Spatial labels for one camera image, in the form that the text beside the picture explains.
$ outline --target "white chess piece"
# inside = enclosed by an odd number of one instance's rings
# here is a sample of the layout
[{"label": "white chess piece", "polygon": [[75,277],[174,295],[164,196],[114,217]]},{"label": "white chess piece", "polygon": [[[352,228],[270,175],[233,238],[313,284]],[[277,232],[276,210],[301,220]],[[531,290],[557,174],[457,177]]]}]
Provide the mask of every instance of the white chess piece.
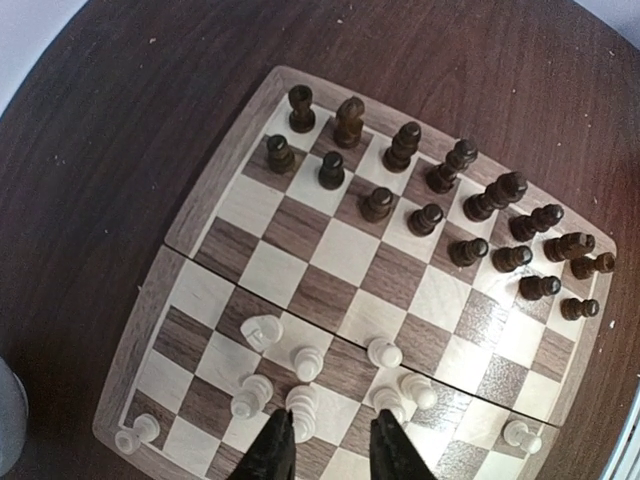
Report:
[{"label": "white chess piece", "polygon": [[420,410],[427,410],[438,403],[438,394],[428,378],[419,373],[410,373],[400,381],[400,391],[409,400],[416,402]]},{"label": "white chess piece", "polygon": [[374,338],[367,348],[369,360],[376,367],[396,368],[402,363],[402,350],[384,338]]},{"label": "white chess piece", "polygon": [[251,375],[242,382],[242,389],[231,400],[231,413],[245,420],[253,418],[272,396],[271,381],[264,375]]},{"label": "white chess piece", "polygon": [[256,352],[264,352],[280,341],[284,327],[275,315],[258,315],[242,322],[240,332]]},{"label": "white chess piece", "polygon": [[529,431],[526,423],[514,420],[504,427],[504,440],[512,447],[520,447],[530,455],[538,453],[542,448],[542,439]]},{"label": "white chess piece", "polygon": [[296,354],[293,365],[301,382],[312,382],[322,371],[324,360],[316,347],[304,347]]},{"label": "white chess piece", "polygon": [[316,433],[318,394],[309,385],[299,385],[287,395],[285,407],[293,414],[295,442],[304,443]]},{"label": "white chess piece", "polygon": [[144,413],[133,422],[133,428],[123,428],[116,432],[116,447],[125,455],[131,455],[140,448],[142,442],[153,442],[160,435],[158,421]]},{"label": "white chess piece", "polygon": [[390,387],[383,387],[373,394],[373,409],[377,414],[384,409],[390,410],[400,425],[407,420],[407,412],[402,406],[400,395]]}]

